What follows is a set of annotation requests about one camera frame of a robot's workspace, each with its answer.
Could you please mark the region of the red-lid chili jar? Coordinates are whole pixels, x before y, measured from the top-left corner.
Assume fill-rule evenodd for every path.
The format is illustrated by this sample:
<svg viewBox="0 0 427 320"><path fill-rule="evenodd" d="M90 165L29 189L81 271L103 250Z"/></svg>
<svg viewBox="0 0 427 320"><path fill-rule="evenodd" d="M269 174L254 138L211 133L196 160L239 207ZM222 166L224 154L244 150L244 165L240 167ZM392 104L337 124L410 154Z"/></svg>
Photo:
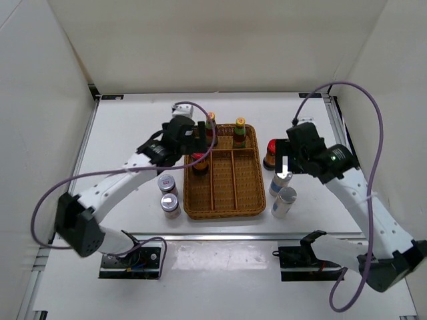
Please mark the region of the red-lid chili jar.
<svg viewBox="0 0 427 320"><path fill-rule="evenodd" d="M266 148L266 156L263 159L263 166L269 170L274 171L276 166L276 139L268 142Z"/></svg>
<svg viewBox="0 0 427 320"><path fill-rule="evenodd" d="M199 160L198 163L196 163L192 168L192 172L194 175L202 176L206 175L209 171L209 163L206 159L201 159L204 156L203 153L193 153L191 155L191 160L193 162Z"/></svg>

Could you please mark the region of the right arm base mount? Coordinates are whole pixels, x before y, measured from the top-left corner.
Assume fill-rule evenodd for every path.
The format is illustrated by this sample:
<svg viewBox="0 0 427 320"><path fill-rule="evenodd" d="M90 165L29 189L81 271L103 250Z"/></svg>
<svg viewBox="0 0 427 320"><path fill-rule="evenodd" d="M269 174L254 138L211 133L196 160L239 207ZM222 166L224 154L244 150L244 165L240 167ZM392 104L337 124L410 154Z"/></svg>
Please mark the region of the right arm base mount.
<svg viewBox="0 0 427 320"><path fill-rule="evenodd" d="M342 267L331 261L318 259L311 244L325 231L313 231L300 240L297 246L279 246L272 252L279 259L282 282L336 281Z"/></svg>

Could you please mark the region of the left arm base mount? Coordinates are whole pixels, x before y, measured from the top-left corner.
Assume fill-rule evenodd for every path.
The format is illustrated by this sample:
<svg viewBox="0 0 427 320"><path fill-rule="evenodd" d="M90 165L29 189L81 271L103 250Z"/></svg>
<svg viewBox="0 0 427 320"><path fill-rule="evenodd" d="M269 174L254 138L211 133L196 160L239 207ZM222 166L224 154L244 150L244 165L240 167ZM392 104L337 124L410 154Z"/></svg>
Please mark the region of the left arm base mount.
<svg viewBox="0 0 427 320"><path fill-rule="evenodd" d="M99 266L99 279L159 280L163 273L167 242L163 237L138 240L127 233L136 250L118 256L104 254Z"/></svg>

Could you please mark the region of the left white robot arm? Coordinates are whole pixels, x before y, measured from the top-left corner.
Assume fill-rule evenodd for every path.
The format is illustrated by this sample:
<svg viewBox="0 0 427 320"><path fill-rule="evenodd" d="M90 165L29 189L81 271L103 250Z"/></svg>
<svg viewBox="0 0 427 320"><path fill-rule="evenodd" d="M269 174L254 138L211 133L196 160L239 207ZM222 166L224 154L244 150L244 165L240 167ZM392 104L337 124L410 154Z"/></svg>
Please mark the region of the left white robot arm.
<svg viewBox="0 0 427 320"><path fill-rule="evenodd" d="M116 173L106 174L91 188L60 196L55 230L80 256L96 251L116 255L126 267L139 261L137 241L124 231L101 226L106 215L130 193L156 178L161 172L175 168L184 155L207 151L205 123L178 115L154 133Z"/></svg>

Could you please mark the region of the yellow-cap sauce bottle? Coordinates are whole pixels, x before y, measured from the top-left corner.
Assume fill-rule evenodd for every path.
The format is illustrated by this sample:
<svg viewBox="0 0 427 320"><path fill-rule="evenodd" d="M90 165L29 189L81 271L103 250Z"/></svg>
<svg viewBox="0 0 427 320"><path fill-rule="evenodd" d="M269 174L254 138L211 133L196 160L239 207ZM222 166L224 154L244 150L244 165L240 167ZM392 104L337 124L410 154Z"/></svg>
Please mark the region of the yellow-cap sauce bottle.
<svg viewBox="0 0 427 320"><path fill-rule="evenodd" d="M233 148L240 149L246 147L246 120L243 117L236 119L233 134Z"/></svg>
<svg viewBox="0 0 427 320"><path fill-rule="evenodd" d="M213 143L213 146L218 145L218 130L216 127L216 115L214 112L209 112L205 122L205 135L207 146Z"/></svg>

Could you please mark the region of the white-lid spice jar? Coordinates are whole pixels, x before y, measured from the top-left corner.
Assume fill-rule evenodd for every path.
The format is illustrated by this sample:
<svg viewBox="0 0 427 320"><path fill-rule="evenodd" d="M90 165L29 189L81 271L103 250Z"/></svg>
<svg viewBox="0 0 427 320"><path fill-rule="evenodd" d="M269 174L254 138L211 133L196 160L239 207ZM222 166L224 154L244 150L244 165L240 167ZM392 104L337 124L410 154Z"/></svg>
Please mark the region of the white-lid spice jar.
<svg viewBox="0 0 427 320"><path fill-rule="evenodd" d="M171 193L175 196L178 196L178 190L176 187L175 179L171 175L161 175L157 180L157 186L164 195L167 193Z"/></svg>
<svg viewBox="0 0 427 320"><path fill-rule="evenodd" d="M178 198L173 193L164 194L161 198L160 205L164 215L168 219L175 219L181 214Z"/></svg>

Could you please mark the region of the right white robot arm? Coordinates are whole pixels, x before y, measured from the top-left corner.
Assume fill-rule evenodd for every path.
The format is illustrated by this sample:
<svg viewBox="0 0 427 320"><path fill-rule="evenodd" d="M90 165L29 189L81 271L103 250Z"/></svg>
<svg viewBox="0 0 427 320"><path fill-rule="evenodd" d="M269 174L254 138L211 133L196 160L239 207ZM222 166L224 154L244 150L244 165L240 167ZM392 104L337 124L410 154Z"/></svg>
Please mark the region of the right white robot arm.
<svg viewBox="0 0 427 320"><path fill-rule="evenodd" d="M301 241L300 260L313 267L330 261L359 274L377 292L385 292L426 260L426 241L416 241L391 216L382 202L368 192L359 162L342 144L327 147L313 123L287 131L276 145L276 173L288 170L320 180L346 208L371 248L313 231Z"/></svg>

